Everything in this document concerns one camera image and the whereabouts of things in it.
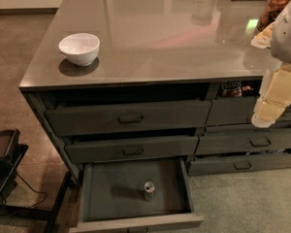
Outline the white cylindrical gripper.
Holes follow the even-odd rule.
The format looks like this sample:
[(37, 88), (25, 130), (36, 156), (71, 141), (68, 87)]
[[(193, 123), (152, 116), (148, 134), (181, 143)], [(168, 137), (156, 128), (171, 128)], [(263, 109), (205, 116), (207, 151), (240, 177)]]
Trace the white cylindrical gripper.
[(282, 63), (276, 70), (267, 70), (253, 109), (251, 122), (259, 128), (274, 124), (291, 105), (291, 63)]

